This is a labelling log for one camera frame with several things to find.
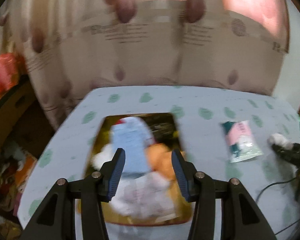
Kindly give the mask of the pastel tissue pack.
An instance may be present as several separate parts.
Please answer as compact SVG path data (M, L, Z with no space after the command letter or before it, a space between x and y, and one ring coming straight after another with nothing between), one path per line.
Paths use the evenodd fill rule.
M230 162L238 163L263 155L252 134L249 121L227 121L221 123L229 148Z

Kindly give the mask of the cardboard box with clutter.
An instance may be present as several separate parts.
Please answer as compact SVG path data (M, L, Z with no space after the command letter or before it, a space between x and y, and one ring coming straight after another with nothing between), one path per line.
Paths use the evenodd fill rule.
M37 163L37 158L15 141L0 154L0 209L17 215L21 196Z

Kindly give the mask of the fluffy white plush ball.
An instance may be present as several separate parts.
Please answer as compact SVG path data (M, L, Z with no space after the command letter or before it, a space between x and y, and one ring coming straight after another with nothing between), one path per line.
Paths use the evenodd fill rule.
M104 163L112 160L114 154L112 144L106 144L102 147L101 152L92 157L90 163L95 170L100 170Z

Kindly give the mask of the white cloud pattern tablecloth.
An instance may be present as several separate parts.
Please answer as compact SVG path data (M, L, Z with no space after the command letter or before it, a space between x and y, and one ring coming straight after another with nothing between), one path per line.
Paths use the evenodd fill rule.
M62 123L38 160L21 197L18 218L25 227L59 178L83 177L87 159L106 116L172 113L182 147L195 167L219 180L238 178L278 239L288 239L300 219L294 200L295 168L279 159L267 140L281 133L300 142L293 107L270 96L233 90L186 87L111 87L91 91ZM263 155L232 164L221 123L248 120Z

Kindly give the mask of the orange plastic duck toy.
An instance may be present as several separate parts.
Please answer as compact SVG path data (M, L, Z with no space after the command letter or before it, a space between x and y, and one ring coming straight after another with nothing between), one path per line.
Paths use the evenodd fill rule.
M147 161L152 171L158 172L168 181L175 180L172 166L172 150L165 144L153 144L146 148Z

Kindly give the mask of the beige leaf print curtain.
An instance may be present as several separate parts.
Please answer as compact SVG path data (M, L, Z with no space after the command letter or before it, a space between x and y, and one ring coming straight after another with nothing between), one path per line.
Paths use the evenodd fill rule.
M93 89L186 85L271 95L286 0L3 0L0 54L20 58L58 128Z

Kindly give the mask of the blue fluffy cloth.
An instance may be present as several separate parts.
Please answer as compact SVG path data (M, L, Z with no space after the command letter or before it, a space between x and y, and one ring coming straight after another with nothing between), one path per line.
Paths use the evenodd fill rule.
M151 172L146 158L146 148L136 132L120 133L111 143L113 150L122 148L125 151L126 160L122 175L126 178L138 178Z

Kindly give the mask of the white red star cloth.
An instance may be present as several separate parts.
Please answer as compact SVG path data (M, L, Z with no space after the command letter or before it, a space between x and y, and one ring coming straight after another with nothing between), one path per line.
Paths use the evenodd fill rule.
M143 142L143 145L145 147L155 144L153 133L151 132L146 122L140 117L128 116L119 119L110 128L111 143L114 143L115 139L119 136L120 133L123 134L126 132L136 132L136 135L141 138L141 141Z

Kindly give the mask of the red plastic bag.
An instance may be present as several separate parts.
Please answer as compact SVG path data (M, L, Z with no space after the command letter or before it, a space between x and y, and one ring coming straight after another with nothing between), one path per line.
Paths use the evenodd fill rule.
M0 94L6 93L19 83L19 70L14 54L0 55Z

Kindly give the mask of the white knitted red-trim glove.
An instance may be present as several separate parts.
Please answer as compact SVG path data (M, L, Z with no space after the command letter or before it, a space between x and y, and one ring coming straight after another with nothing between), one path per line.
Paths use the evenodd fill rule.
M270 146L277 145L277 146L280 146L280 147L285 148L287 150L292 150L293 149L293 143L290 140L288 140L284 135L282 135L280 133L272 134L268 138L267 142Z

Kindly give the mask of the floral wet wipes pack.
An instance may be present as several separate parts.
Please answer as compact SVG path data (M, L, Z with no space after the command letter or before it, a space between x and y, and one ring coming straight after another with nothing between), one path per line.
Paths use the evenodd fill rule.
M165 221L176 217L173 200L167 191L170 181L158 172L139 178L123 178L110 201L112 210L122 216L140 220Z

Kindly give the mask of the dark wooden cabinet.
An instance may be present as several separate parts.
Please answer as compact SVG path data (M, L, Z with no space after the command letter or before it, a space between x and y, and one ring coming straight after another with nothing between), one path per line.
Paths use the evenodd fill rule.
M0 153L8 139L39 158L55 130L50 125L34 93L29 77L0 99Z

